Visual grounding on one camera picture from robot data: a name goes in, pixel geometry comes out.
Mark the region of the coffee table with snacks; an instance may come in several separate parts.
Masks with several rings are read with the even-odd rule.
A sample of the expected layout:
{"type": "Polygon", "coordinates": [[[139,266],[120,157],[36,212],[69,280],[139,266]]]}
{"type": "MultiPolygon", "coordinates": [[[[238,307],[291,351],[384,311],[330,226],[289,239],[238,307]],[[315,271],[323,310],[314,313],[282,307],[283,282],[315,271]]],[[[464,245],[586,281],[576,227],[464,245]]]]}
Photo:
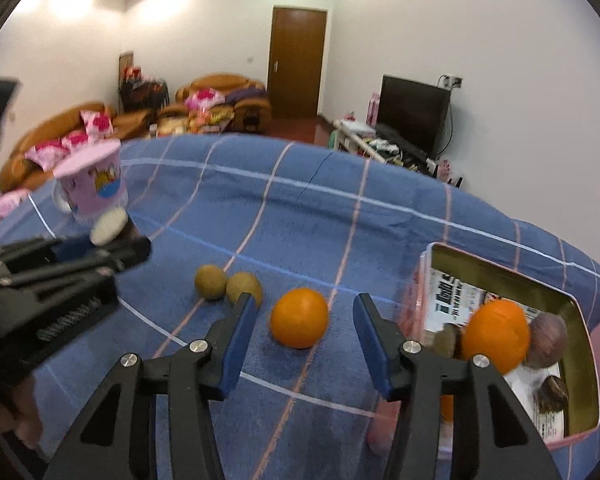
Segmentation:
{"type": "Polygon", "coordinates": [[[229,106],[215,106],[208,110],[190,110],[184,104],[163,107],[156,116],[153,136],[181,136],[182,134],[219,134],[234,119],[229,106]]]}

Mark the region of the white tv stand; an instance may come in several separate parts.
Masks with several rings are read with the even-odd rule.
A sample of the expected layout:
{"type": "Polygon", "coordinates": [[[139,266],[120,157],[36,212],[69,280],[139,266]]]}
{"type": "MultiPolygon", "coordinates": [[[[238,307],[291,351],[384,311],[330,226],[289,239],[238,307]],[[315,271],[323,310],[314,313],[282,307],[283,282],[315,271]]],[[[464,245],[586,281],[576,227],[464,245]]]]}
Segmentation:
{"type": "Polygon", "coordinates": [[[384,139],[369,125],[356,120],[340,119],[334,122],[335,129],[330,135],[329,147],[334,151],[343,151],[376,160],[385,165],[404,169],[433,177],[436,180],[460,188],[464,176],[455,172],[446,159],[433,160],[416,154],[416,148],[410,148],[406,142],[384,139]]]}

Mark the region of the brown longan fruit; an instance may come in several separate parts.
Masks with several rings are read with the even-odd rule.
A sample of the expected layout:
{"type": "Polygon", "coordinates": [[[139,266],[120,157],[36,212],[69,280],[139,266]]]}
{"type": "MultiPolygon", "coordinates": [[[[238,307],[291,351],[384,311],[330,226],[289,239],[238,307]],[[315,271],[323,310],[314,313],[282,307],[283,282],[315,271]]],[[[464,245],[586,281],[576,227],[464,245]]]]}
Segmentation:
{"type": "Polygon", "coordinates": [[[196,291],[199,296],[208,301],[216,301],[224,297],[227,281],[225,271],[214,264],[200,266],[194,277],[196,291]]]}
{"type": "Polygon", "coordinates": [[[257,308],[263,301],[263,288],[257,277],[249,272],[237,272],[230,276],[226,283],[226,296],[232,306],[237,304],[241,294],[249,294],[257,308]]]}

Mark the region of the blue plaid tablecloth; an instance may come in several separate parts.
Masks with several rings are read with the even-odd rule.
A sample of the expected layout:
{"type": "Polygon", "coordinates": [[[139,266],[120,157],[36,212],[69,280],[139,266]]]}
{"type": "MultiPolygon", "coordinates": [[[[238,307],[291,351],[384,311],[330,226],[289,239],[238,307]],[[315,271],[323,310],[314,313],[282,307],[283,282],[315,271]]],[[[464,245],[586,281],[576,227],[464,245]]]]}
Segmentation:
{"type": "Polygon", "coordinates": [[[356,295],[397,315],[420,255],[443,242],[575,296],[600,322],[600,264],[558,236],[458,188],[404,169],[257,136],[177,136],[121,151],[129,210],[150,259],[118,279],[119,310],[40,367],[41,448],[52,455],[117,358],[170,354],[204,336],[226,302],[199,300],[204,264],[253,273],[264,290],[242,377],[212,405],[230,479],[378,479],[366,444],[377,396],[352,320],[356,295]],[[277,301],[310,288],[324,336],[287,348],[270,332],[277,301]]]}

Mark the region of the large purple mangosteen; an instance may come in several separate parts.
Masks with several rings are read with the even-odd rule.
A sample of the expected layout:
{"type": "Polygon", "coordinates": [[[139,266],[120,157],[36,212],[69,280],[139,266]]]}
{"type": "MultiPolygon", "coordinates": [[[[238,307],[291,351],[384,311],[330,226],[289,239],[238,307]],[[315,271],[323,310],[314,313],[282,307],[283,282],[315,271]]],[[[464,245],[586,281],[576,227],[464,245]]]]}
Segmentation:
{"type": "Polygon", "coordinates": [[[556,314],[541,312],[530,324],[530,344],[524,364],[534,370],[556,364],[568,347],[565,320],[556,314]]]}

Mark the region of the black cluttered shelf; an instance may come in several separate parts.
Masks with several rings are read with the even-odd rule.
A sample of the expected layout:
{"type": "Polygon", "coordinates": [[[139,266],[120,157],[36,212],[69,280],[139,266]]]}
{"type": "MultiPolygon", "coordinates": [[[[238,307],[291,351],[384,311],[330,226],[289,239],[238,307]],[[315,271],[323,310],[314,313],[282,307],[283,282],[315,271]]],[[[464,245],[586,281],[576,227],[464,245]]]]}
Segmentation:
{"type": "Polygon", "coordinates": [[[170,104],[166,81],[145,76],[140,66],[128,66],[122,72],[120,102],[125,113],[139,110],[156,112],[170,104]]]}

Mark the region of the brown wooden door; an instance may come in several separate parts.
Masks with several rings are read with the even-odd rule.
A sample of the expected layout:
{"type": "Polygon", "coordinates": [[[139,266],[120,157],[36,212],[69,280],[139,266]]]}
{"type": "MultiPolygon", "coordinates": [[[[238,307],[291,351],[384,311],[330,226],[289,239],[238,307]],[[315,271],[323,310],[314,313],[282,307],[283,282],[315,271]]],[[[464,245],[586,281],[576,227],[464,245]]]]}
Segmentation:
{"type": "Polygon", "coordinates": [[[317,114],[327,12],[274,6],[268,62],[268,97],[276,119],[317,114]]]}

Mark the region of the right brown longan fruit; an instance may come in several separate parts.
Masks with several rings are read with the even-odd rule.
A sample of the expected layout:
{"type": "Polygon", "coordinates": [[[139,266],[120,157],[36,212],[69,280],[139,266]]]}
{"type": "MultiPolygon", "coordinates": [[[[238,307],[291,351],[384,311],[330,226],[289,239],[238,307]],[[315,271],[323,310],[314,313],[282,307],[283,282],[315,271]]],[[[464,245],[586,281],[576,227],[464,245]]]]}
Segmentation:
{"type": "Polygon", "coordinates": [[[237,304],[241,294],[249,294],[257,308],[263,301],[263,288],[257,277],[249,272],[237,272],[230,276],[226,283],[226,296],[232,306],[237,304]]]}

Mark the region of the pink cartoon cup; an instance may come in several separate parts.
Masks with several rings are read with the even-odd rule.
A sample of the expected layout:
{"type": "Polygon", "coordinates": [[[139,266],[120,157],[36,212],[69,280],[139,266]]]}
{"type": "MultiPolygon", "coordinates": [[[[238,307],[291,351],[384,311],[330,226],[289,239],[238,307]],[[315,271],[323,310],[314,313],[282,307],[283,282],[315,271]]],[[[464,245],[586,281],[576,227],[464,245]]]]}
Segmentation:
{"type": "Polygon", "coordinates": [[[54,168],[53,176],[76,221],[93,222],[128,203],[119,139],[80,148],[54,168]]]}

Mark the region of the pink metal tin tray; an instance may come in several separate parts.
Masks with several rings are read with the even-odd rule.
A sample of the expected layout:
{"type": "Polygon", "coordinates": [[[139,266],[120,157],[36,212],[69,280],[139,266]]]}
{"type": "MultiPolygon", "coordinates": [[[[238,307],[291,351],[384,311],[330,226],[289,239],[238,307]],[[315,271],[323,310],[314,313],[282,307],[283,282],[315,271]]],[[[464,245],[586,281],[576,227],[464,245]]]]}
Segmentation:
{"type": "Polygon", "coordinates": [[[540,313],[559,315],[565,320],[568,347],[557,363],[569,392],[567,434],[557,442],[544,442],[550,450],[555,451],[576,444],[592,434],[600,424],[600,393],[591,338],[577,299],[550,284],[528,278],[516,269],[434,243],[420,256],[401,310],[395,317],[401,333],[424,347],[427,347],[424,344],[424,303],[427,278],[432,269],[451,274],[465,283],[539,310],[540,313]]]}

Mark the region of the black television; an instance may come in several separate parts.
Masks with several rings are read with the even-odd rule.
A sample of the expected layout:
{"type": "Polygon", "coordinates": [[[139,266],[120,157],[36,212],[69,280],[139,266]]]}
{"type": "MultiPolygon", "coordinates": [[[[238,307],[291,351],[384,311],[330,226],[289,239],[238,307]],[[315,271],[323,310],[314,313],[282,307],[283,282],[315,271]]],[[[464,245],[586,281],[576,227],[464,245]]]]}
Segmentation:
{"type": "Polygon", "coordinates": [[[442,142],[450,104],[448,89],[385,75],[376,132],[388,140],[407,143],[427,158],[433,158],[442,142]]]}

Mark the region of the brown leather sofa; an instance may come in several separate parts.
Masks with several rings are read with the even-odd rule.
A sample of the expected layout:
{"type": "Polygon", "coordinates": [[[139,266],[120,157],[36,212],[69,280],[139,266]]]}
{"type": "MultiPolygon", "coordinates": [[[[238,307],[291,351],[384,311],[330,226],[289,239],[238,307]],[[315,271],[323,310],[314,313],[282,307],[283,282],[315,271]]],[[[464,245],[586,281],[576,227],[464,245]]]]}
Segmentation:
{"type": "Polygon", "coordinates": [[[18,188],[35,191],[53,177],[61,159],[91,141],[87,126],[94,133],[97,126],[109,120],[112,133],[105,138],[121,142],[144,136],[149,126],[150,110],[118,114],[103,102],[91,101],[68,108],[27,132],[15,145],[0,172],[0,191],[18,188]]]}

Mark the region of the newspaper tray lining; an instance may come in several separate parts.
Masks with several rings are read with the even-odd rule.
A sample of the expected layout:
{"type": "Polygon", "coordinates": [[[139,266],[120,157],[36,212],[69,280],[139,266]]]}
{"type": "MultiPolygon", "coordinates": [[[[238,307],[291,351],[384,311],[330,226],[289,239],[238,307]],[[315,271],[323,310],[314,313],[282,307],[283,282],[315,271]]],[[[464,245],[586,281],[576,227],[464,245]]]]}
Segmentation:
{"type": "Polygon", "coordinates": [[[532,368],[527,362],[532,326],[540,311],[465,283],[432,269],[424,303],[424,344],[461,359],[471,350],[483,353],[504,374],[506,382],[547,443],[567,434],[565,408],[541,411],[545,379],[561,378],[559,364],[532,368]]]}

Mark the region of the left brown longan fruit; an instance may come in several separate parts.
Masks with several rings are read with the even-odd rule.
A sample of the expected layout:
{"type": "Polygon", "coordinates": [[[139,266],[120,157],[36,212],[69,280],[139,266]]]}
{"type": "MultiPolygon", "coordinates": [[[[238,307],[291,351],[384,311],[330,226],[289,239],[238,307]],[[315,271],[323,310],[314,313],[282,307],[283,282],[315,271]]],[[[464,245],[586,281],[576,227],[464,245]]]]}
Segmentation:
{"type": "Polygon", "coordinates": [[[199,296],[208,301],[216,301],[224,297],[227,281],[225,271],[214,264],[200,266],[194,277],[196,291],[199,296]]]}

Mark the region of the dark halved mangosteen shell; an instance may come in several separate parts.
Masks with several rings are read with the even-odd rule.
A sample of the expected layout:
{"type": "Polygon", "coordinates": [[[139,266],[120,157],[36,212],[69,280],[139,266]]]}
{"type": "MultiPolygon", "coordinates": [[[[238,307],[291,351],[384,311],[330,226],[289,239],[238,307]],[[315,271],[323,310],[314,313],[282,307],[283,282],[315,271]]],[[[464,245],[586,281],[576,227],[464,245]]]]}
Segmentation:
{"type": "Polygon", "coordinates": [[[566,383],[558,376],[547,376],[536,392],[535,399],[541,414],[562,412],[569,404],[566,383]]]}

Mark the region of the small dark mangosteen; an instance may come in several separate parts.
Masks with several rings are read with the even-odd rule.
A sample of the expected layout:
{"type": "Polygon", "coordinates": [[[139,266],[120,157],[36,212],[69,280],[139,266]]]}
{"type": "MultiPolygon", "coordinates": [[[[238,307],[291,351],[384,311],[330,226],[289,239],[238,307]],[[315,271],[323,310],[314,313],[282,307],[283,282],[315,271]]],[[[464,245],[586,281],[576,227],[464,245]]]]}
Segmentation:
{"type": "Polygon", "coordinates": [[[442,330],[434,334],[431,349],[445,359],[459,359],[462,356],[462,330],[460,326],[445,323],[442,330]]]}

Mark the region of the orange fruit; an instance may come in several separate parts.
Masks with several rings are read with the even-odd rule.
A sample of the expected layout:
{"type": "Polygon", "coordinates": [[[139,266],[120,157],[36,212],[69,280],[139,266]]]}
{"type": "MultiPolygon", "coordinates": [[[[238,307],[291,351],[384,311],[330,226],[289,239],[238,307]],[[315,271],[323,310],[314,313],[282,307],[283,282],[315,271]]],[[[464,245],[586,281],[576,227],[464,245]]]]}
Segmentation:
{"type": "Polygon", "coordinates": [[[283,346],[307,349],[326,333],[329,308],[324,296],[314,289],[291,289],[277,301],[270,316],[272,337],[283,346]]]}
{"type": "Polygon", "coordinates": [[[507,299],[481,306],[469,319],[462,336],[462,357],[477,354],[506,375],[522,363],[530,344],[530,327],[524,310],[507,299]]]}

